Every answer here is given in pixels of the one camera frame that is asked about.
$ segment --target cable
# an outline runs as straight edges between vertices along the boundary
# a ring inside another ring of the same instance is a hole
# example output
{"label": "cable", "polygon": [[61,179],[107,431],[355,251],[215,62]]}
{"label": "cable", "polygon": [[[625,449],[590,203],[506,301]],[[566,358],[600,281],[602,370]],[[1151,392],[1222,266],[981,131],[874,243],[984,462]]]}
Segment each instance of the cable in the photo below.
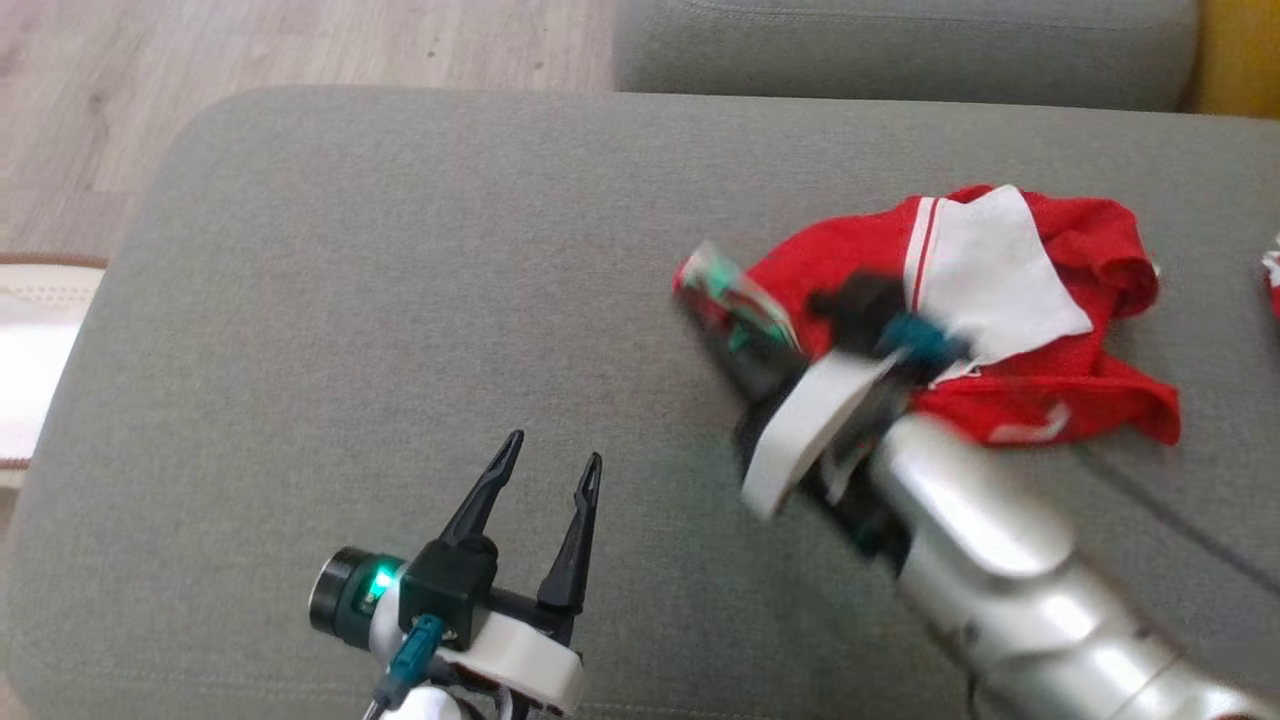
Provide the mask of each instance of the cable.
{"label": "cable", "polygon": [[379,720],[385,712],[387,707],[375,700],[369,703],[369,710],[365,711],[365,715],[360,720]]}
{"label": "cable", "polygon": [[1245,579],[1252,582],[1272,598],[1280,600],[1280,580],[1268,575],[1266,570],[1249,562],[1249,560],[1240,553],[1235,552],[1230,547],[1226,547],[1224,543],[1210,537],[1210,534],[1204,530],[1193,525],[1189,520],[1179,515],[1175,510],[1161,502],[1156,498],[1156,496],[1143,488],[1140,483],[1130,478],[1128,473],[1114,466],[1110,460],[1098,455],[1092,448],[1083,445],[1073,445],[1071,451],[1080,460],[1080,462],[1088,466],[1088,469],[1092,470],[1098,479],[1110,486],[1112,489],[1140,505],[1147,512],[1156,518],[1156,520],[1164,523],[1169,527],[1169,529],[1174,530],[1192,544],[1196,544],[1215,560],[1231,568],[1240,575],[1244,575]]}
{"label": "cable", "polygon": [[410,691],[426,679],[426,667],[444,638],[444,620],[422,615],[408,632],[380,683],[364,720],[378,720],[387,710],[399,710]]}
{"label": "cable", "polygon": [[969,675],[964,698],[964,714],[969,720],[982,720],[978,714],[978,675]]}

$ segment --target wooden floor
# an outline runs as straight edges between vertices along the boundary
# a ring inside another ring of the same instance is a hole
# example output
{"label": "wooden floor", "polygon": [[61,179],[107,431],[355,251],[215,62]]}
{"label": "wooden floor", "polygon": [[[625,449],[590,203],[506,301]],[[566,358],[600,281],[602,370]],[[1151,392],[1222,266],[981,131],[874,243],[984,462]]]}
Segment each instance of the wooden floor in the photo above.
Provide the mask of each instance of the wooden floor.
{"label": "wooden floor", "polygon": [[608,90],[612,8],[612,0],[0,0],[0,252],[110,256],[178,128],[242,90]]}

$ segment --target green led light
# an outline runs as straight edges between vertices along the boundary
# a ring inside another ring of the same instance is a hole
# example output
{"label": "green led light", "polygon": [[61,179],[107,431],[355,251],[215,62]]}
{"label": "green led light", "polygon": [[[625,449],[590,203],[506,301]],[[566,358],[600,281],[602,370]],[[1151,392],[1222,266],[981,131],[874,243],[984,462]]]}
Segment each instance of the green led light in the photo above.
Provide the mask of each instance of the green led light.
{"label": "green led light", "polygon": [[374,584],[372,587],[369,588],[369,594],[374,597],[381,597],[381,594],[387,592],[387,588],[392,587],[392,583],[394,582],[396,582],[394,571],[387,570],[385,568],[379,569],[378,574],[374,575]]}

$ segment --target sofa cushion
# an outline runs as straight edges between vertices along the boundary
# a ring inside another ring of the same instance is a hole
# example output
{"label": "sofa cushion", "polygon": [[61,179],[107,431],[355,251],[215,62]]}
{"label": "sofa cushion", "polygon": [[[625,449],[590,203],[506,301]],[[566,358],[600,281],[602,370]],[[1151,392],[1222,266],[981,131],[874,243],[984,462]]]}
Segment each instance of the sofa cushion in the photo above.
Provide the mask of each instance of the sofa cushion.
{"label": "sofa cushion", "polygon": [[620,90],[1167,110],[1194,0],[627,0]]}
{"label": "sofa cushion", "polygon": [[[0,638],[42,719],[358,717],[307,624],[352,543],[411,556],[527,432],[490,530],[532,593],[604,456],[586,717],[946,717],[951,669],[817,512],[737,497],[741,407],[671,299],[817,219],[1010,182],[1133,209],[1164,296],[1111,351],[1183,389],[1110,471],[1280,578],[1280,342],[1258,256],[1280,123],[653,95],[279,88],[175,141],[22,491]],[[1068,448],[1002,455],[1211,667],[1280,691],[1280,601]]]}

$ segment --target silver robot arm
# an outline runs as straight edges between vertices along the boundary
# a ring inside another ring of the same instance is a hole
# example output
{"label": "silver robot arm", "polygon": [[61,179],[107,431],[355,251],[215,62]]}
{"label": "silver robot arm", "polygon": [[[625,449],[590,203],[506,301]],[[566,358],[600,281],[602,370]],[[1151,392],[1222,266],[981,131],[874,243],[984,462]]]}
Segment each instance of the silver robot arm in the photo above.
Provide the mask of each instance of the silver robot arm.
{"label": "silver robot arm", "polygon": [[746,503],[768,518],[803,489],[858,525],[851,537],[876,528],[904,601],[1018,717],[1280,720],[1272,701],[1196,667],[988,451],[904,415],[893,368],[840,352],[815,363],[755,443]]}
{"label": "silver robot arm", "polygon": [[1037,720],[1280,719],[1196,667],[987,455],[908,415],[872,455],[870,480],[911,537],[904,601],[993,698]]}

